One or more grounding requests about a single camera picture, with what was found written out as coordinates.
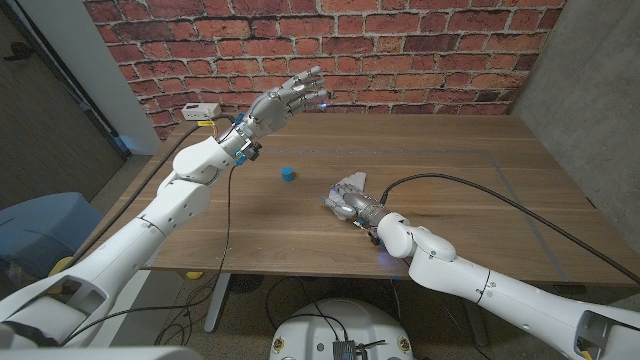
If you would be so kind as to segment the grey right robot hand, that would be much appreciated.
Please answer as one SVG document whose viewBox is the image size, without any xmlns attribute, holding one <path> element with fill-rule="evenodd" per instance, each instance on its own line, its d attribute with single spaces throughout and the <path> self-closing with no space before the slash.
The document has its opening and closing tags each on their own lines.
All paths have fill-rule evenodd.
<svg viewBox="0 0 640 360">
<path fill-rule="evenodd" d="M 331 187 L 329 195 L 321 202 L 342 221 L 354 222 L 364 229 L 374 245 L 381 245 L 377 233 L 381 220 L 390 213 L 378 200 L 366 195 L 362 186 L 349 181 Z"/>
</svg>

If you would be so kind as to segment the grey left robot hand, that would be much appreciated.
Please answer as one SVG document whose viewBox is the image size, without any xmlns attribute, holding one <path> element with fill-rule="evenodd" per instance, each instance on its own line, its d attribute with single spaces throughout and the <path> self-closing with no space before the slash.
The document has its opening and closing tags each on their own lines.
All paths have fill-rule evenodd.
<svg viewBox="0 0 640 360">
<path fill-rule="evenodd" d="M 324 109 L 328 92 L 321 71 L 320 66 L 312 67 L 258 96 L 240 123 L 218 140 L 222 149 L 234 159 L 255 160 L 262 148 L 260 138 L 277 132 L 299 113 Z"/>
</svg>

